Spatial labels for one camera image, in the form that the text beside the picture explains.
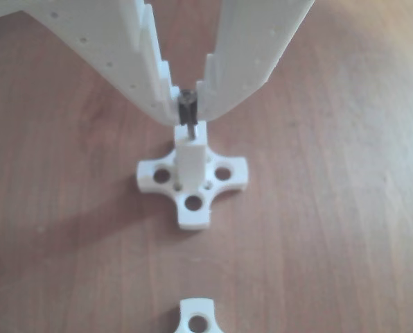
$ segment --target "vertical post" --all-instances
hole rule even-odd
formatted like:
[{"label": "vertical post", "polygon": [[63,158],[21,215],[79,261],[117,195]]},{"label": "vertical post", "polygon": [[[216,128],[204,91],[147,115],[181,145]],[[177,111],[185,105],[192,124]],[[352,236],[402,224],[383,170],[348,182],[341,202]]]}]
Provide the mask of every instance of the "vertical post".
[{"label": "vertical post", "polygon": [[207,123],[199,122],[195,139],[190,139],[186,127],[187,125],[179,125],[174,129],[177,181],[184,191],[196,191],[205,181]]}]

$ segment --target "round hole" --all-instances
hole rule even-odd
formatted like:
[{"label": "round hole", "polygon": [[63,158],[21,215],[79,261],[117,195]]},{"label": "round hole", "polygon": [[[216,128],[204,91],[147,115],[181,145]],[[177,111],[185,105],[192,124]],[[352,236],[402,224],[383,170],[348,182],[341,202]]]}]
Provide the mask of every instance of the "round hole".
[{"label": "round hole", "polygon": [[189,210],[192,210],[195,212],[196,210],[199,210],[202,206],[202,199],[199,198],[198,196],[189,196],[185,200],[185,207],[188,208]]},{"label": "round hole", "polygon": [[204,189],[212,189],[213,188],[213,183],[212,182],[206,182],[204,184]]},{"label": "round hole", "polygon": [[166,169],[158,169],[154,172],[154,176],[152,177],[154,181],[158,184],[164,184],[170,180],[170,172]]},{"label": "round hole", "polygon": [[173,189],[174,189],[176,192],[178,192],[178,191],[181,191],[181,190],[182,190],[182,186],[181,186],[178,182],[176,182],[176,183],[173,185]]},{"label": "round hole", "polygon": [[208,321],[202,316],[194,316],[188,322],[188,328],[193,333],[203,333],[208,329]]},{"label": "round hole", "polygon": [[214,174],[219,180],[228,180],[231,178],[231,171],[224,167],[217,168]]}]

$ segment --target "cross-shaped base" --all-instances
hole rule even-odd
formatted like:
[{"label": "cross-shaped base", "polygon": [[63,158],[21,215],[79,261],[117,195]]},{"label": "cross-shaped base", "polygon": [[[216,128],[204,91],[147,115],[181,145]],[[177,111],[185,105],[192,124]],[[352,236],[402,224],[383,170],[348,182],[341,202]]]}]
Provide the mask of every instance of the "cross-shaped base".
[{"label": "cross-shaped base", "polygon": [[246,159],[214,153],[208,147],[204,121],[199,122],[192,141],[185,126],[176,126],[175,149],[161,159],[140,161],[137,166],[139,189],[172,198],[179,227],[186,230],[208,228],[213,199],[224,191],[244,189],[247,183]]}]

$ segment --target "white plastic arm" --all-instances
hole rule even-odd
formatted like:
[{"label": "white plastic arm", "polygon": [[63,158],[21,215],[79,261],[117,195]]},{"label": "white plastic arm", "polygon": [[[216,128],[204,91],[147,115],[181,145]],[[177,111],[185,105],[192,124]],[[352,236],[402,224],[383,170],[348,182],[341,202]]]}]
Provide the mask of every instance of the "white plastic arm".
[{"label": "white plastic arm", "polygon": [[270,77],[314,0],[222,0],[218,38],[197,82],[199,118],[230,111]]},{"label": "white plastic arm", "polygon": [[25,10],[156,121],[177,125],[179,88],[162,61],[143,0],[0,0],[0,16]]}]

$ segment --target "white plastic bracket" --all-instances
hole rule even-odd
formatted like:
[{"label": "white plastic bracket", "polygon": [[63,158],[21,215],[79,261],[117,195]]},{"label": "white plastic bracket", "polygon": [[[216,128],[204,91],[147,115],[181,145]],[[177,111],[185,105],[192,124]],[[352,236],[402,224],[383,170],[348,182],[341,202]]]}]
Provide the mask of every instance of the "white plastic bracket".
[{"label": "white plastic bracket", "polygon": [[[181,229],[206,229],[213,199],[224,191],[246,188],[247,160],[214,153],[208,147],[205,121],[197,125],[194,140],[188,138],[186,126],[175,126],[174,142],[167,156],[139,162],[137,184],[142,192],[165,194],[175,201]],[[159,173],[167,176],[158,179]]]},{"label": "white plastic bracket", "polygon": [[214,301],[208,298],[187,298],[180,301],[180,322],[175,333],[193,333],[190,320],[193,317],[203,318],[205,333],[223,333],[214,315]]}]

